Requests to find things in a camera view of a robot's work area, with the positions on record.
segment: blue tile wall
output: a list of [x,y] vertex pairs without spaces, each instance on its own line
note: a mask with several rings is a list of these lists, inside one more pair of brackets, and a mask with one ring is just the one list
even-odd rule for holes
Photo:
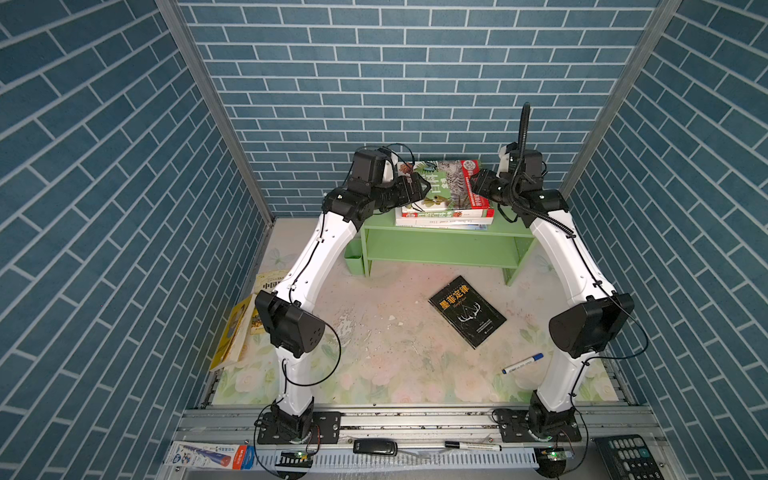
[[[768,467],[767,16],[683,0],[571,196],[652,336],[623,368],[688,478]],[[614,353],[642,341],[627,326]]]
[[0,478],[157,472],[263,220],[152,0],[0,2]]
[[182,0],[277,215],[313,216],[362,144],[498,163],[520,106],[560,184],[656,0]]

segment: green shelf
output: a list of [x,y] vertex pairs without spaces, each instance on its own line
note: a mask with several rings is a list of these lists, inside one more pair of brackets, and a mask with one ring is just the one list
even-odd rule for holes
[[522,221],[495,218],[487,230],[397,227],[394,210],[374,215],[360,231],[363,272],[370,276],[374,260],[496,266],[510,284],[533,242]]

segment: book cover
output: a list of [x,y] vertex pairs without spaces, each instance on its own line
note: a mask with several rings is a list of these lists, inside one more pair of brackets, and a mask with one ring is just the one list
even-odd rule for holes
[[214,358],[210,361],[210,371],[230,366],[240,359],[240,351],[250,329],[250,318],[253,316],[256,294],[251,293],[245,300],[238,303],[230,313],[227,328],[219,340]]
[[473,349],[507,320],[460,275],[429,302]]
[[[290,269],[285,270],[272,270],[270,272],[263,272],[256,275],[256,281],[253,282],[253,292],[259,293],[261,290],[271,292],[275,290],[278,283],[283,281],[283,278],[290,272]],[[264,325],[259,318],[259,310],[253,309],[253,315],[250,319],[250,334],[256,335],[258,333],[264,333]]]
[[403,217],[400,209],[395,210],[395,225],[398,227],[417,227],[420,225],[490,225],[494,217]]
[[403,207],[404,214],[490,207],[488,200],[472,193],[469,186],[469,178],[480,171],[479,160],[417,161],[413,168],[400,164],[400,170],[419,172],[432,186],[427,198]]
[[442,212],[418,212],[418,211],[403,211],[402,217],[405,218],[484,218],[493,217],[494,210],[492,208],[477,208],[477,209],[461,209],[461,210],[446,210]]

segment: black book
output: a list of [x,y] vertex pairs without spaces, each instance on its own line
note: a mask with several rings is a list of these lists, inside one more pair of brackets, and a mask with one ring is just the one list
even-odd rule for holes
[[469,286],[463,276],[457,276],[429,302],[473,349],[506,321],[497,309]]

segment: aluminum frame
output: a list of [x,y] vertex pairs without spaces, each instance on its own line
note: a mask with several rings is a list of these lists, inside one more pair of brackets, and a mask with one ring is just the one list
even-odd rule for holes
[[681,2],[682,0],[660,0],[659,5],[650,15],[643,35],[640,37],[635,48],[632,49],[632,53],[627,59],[627,64],[624,66],[624,70],[621,71],[618,80],[616,80],[616,84],[613,90],[611,90],[605,106],[603,106],[598,118],[594,121],[592,130],[589,131],[584,139],[584,143],[581,145],[581,149],[573,165],[571,165],[571,169],[563,178],[560,192],[564,198],[568,198],[568,195],[576,187],[579,177],[581,177],[581,174],[584,173],[587,165],[592,160],[592,155],[594,155],[598,145],[603,140],[605,133],[608,132],[608,128],[619,112],[619,108],[624,103],[624,99],[629,95],[632,85],[634,85],[637,77],[640,76],[640,72],[643,70],[648,58],[650,58],[650,54],[653,53],[656,44],[661,39],[661,34],[664,33],[664,30],[670,24]]
[[[445,440],[484,440],[505,447],[553,446],[553,442],[502,442],[498,426],[490,416],[494,408],[500,407],[526,409],[528,404],[368,405],[342,408],[333,405],[317,405],[316,410],[335,410],[342,413],[339,443],[324,445],[324,449],[351,449],[354,439],[366,437],[393,439],[402,449],[442,448]],[[584,416],[591,439],[628,433],[642,435],[656,461],[664,464],[665,479],[683,480],[685,478],[650,406],[630,406],[626,402],[594,402],[578,408]],[[260,410],[261,406],[185,410],[173,440],[251,443],[253,423]],[[573,446],[577,449],[585,445],[585,440],[573,442]],[[284,449],[287,446],[259,445],[259,450]],[[183,468],[177,471],[175,468],[164,466],[157,478],[181,479],[184,473]]]
[[259,182],[253,174],[253,168],[251,168],[250,163],[248,162],[248,157],[243,150],[243,145],[240,144],[240,140],[237,138],[234,127],[230,122],[229,115],[224,109],[223,103],[221,103],[221,98],[214,87],[214,81],[211,80],[210,75],[208,74],[203,58],[200,56],[200,51],[197,50],[195,41],[192,38],[192,32],[190,31],[187,22],[184,20],[184,14],[181,12],[178,1],[156,0],[155,3],[157,3],[160,15],[168,26],[170,35],[176,41],[176,46],[179,48],[181,56],[187,63],[187,67],[194,79],[194,83],[200,90],[200,94],[203,96],[203,100],[208,106],[210,115],[213,117],[216,126],[219,128],[224,143],[227,144],[227,148],[229,149],[230,154],[232,154],[235,165],[237,165],[237,170],[243,177],[248,191],[250,192],[250,196],[253,198],[253,202],[264,217],[267,226],[271,227],[274,224],[275,216],[272,214],[270,206],[266,202],[266,198],[259,187]]

